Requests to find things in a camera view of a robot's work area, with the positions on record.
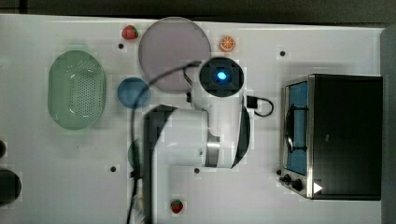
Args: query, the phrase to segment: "oven door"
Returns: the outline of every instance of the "oven door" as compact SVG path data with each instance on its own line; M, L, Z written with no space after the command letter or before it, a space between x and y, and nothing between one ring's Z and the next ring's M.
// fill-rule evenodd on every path
M307 170L307 115L308 83L301 82L287 87L287 114L284 134L284 167L299 175Z

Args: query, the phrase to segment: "oven knob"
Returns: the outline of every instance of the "oven knob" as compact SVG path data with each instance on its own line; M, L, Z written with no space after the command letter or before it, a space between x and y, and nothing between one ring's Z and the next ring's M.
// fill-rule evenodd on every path
M289 175L284 175L279 178L280 181L283 181L286 185L290 184L291 177Z
M296 179L291 181L291 186L297 191L300 191L303 189L303 182L301 181L301 179Z

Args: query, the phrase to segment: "oven handle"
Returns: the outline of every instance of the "oven handle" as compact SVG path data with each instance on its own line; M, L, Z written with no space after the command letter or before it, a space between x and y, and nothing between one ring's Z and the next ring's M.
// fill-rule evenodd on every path
M285 133L285 142L286 146L290 153L293 152L295 147L293 146L294 141L294 111L296 110L308 110L308 107L298 107L295 105L291 105L288 114L286 115L286 133Z

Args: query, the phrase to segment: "oven window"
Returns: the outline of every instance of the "oven window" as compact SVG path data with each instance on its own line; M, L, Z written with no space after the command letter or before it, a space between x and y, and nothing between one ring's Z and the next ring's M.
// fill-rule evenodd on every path
M287 169L306 174L306 120L308 107L307 82L289 86L289 108L294 117L291 150L288 150Z

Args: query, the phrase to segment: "blue light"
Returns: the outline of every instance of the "blue light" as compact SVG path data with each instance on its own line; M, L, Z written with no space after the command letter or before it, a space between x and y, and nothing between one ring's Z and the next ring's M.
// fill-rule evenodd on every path
M226 77L227 77L227 75L225 75L225 73L223 73L223 72L219 72L218 73L218 78L219 79L224 80Z

